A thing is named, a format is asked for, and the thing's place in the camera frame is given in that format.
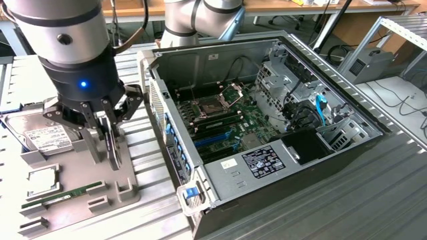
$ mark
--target metal rack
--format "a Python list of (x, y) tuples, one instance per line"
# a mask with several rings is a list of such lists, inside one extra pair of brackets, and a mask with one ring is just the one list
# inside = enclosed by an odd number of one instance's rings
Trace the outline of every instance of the metal rack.
[[(353, 54), (348, 57), (348, 60), (338, 66), (337, 71), (342, 74), (348, 71), (350, 66), (353, 65), (358, 53), (369, 44), (372, 37), (377, 33), (380, 27), (385, 27), (389, 31), (402, 37), (406, 41), (409, 41), (413, 45), (422, 49), (420, 55), (414, 58), (410, 64), (406, 66), (404, 72), (405, 74), (408, 70), (413, 67), (417, 61), (422, 58), (427, 51), (427, 17), (422, 15), (406, 15), (406, 16), (380, 16), (376, 22), (372, 25), (372, 28), (365, 34), (365, 37), (361, 40), (357, 48), (353, 51)], [(377, 47), (385, 43), (386, 38), (377, 44)]]
[[(381, 93), (380, 96), (382, 99), (386, 99), (386, 103), (393, 103), (393, 101), (396, 101), (396, 97), (404, 99), (406, 96), (404, 103), (414, 106), (413, 109), (424, 109), (427, 103), (427, 93), (424, 93), (418, 89), (418, 87), (416, 87), (409, 81), (404, 80), (404, 75), (417, 65), (418, 61), (427, 54), (427, 17), (422, 15), (380, 16), (369, 31), (366, 32), (360, 45), (338, 66), (337, 72), (344, 75), (349, 71), (350, 67), (356, 63), (356, 60), (358, 59), (360, 53), (362, 52), (369, 42), (372, 41), (372, 38), (378, 32), (380, 27), (385, 27), (389, 31), (392, 31), (406, 41), (409, 41), (414, 46), (417, 46), (422, 51), (406, 65), (398, 76), (374, 81), (376, 83), (380, 82), (380, 84), (386, 84), (386, 88), (389, 90), (384, 91), (384, 88), (376, 84), (368, 85), (373, 89), (372, 91), (366, 87), (366, 83), (360, 83), (354, 86), (378, 104), (380, 108), (386, 111), (386, 113), (392, 116), (393, 121), (398, 122), (398, 124), (404, 126), (406, 131), (410, 132), (413, 139), (416, 139), (416, 142), (418, 142), (418, 144), (425, 148), (425, 130), (421, 127), (425, 125), (425, 116), (421, 111), (414, 111), (413, 114), (401, 114), (402, 104), (389, 107), (381, 101), (381, 99), (377, 98), (376, 93)], [(389, 36), (390, 34), (388, 34), (388, 36), (381, 39), (381, 41), (376, 45), (377, 48), (382, 47)], [(402, 112), (409, 113), (413, 109), (409, 108)]]

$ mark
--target blue latch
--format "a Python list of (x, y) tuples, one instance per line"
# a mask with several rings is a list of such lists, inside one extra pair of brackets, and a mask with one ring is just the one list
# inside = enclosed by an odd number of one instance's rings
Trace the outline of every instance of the blue latch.
[(190, 187), (185, 189), (185, 192), (184, 192), (185, 199), (189, 199), (197, 195), (198, 195), (197, 187)]
[(168, 134), (169, 132), (170, 132), (170, 123), (165, 125), (165, 133)]
[(322, 115), (322, 109), (326, 108), (326, 105), (328, 105), (328, 101), (326, 101), (325, 96), (322, 96), (321, 94), (318, 94), (318, 95), (314, 97), (314, 108), (316, 108), (317, 113), (318, 113), (318, 116), (320, 116), (320, 118), (321, 118), (321, 124), (322, 124), (322, 126), (326, 125), (326, 123), (325, 123), (325, 116)]

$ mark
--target circuit board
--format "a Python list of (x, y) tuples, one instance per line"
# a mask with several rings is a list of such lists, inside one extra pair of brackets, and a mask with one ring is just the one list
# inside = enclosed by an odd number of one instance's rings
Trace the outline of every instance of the circuit board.
[(86, 189), (89, 188), (93, 188), (98, 185), (101, 185), (102, 183), (99, 181), (94, 182), (94, 183), (90, 183), (89, 185), (85, 185), (82, 187), (78, 187), (73, 190), (69, 190), (69, 191), (65, 191), (65, 192), (61, 192), (58, 194), (54, 194), (51, 196), (46, 196), (41, 199), (37, 199), (37, 200), (33, 200), (27, 203), (25, 203), (23, 205), (21, 205), (21, 209), (25, 209), (33, 205), (37, 205), (37, 204), (42, 204), (42, 205), (50, 205), (53, 203), (57, 203), (57, 202), (61, 202), (63, 200), (67, 200), (70, 198), (74, 198), (77, 196), (81, 196), (83, 194), (86, 194)]
[[(229, 107), (218, 104), (221, 101), (218, 95), (176, 102), (177, 111), (205, 164), (265, 144), (269, 138), (278, 134), (253, 103), (246, 87), (241, 89), (241, 94), (238, 99), (238, 92), (232, 87), (222, 91), (222, 98), (229, 105), (237, 100)], [(240, 117), (234, 121), (236, 118), (228, 117), (226, 114), (237, 111), (240, 111)], [(221, 126), (206, 131), (202, 137), (197, 137), (190, 124), (200, 117), (208, 119), (209, 116), (224, 116), (217, 120)]]

